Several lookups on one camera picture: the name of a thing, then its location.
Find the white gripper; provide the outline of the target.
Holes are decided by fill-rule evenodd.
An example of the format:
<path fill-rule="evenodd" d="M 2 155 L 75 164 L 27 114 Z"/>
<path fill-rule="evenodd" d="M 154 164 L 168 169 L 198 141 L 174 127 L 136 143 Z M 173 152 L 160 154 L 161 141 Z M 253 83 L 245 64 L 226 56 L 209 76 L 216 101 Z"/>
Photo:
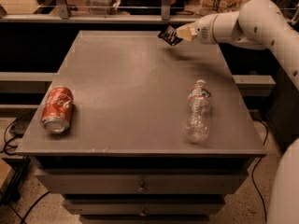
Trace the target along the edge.
<path fill-rule="evenodd" d="M 202 44 L 216 44 L 214 23 L 217 18 L 218 14 L 209 14 L 196 22 L 185 24 L 186 27 L 177 28 L 177 37 L 186 41 L 192 41 L 197 37 Z"/>

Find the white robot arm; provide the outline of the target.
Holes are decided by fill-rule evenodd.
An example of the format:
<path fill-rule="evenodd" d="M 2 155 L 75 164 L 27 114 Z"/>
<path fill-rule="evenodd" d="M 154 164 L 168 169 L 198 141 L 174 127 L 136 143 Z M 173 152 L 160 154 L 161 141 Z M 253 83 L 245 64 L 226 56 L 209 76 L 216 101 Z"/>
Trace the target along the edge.
<path fill-rule="evenodd" d="M 206 15 L 180 26 L 176 32 L 178 38 L 197 38 L 202 44 L 269 49 L 299 89 L 299 33 L 270 0 L 250 0 L 238 11 Z"/>

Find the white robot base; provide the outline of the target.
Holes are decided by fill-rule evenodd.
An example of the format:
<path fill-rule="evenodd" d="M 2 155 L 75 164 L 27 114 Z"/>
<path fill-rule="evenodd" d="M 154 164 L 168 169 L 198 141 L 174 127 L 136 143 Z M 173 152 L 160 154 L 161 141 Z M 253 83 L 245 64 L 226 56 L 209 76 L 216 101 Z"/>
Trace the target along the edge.
<path fill-rule="evenodd" d="M 267 224 L 299 224 L 299 139 L 286 149 L 279 162 Z"/>

